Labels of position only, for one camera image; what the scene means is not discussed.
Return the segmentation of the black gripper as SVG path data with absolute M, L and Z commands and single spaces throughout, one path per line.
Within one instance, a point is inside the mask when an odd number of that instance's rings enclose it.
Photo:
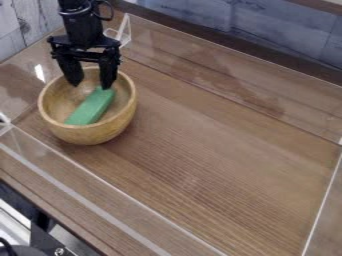
M 98 63 L 102 88 L 107 90 L 117 81 L 121 65 L 121 42 L 103 34 L 102 21 L 111 20 L 113 17 L 102 17 L 97 9 L 62 9 L 59 14 L 66 33 L 47 39 L 53 58 L 74 87 L 85 79 L 81 63 Z

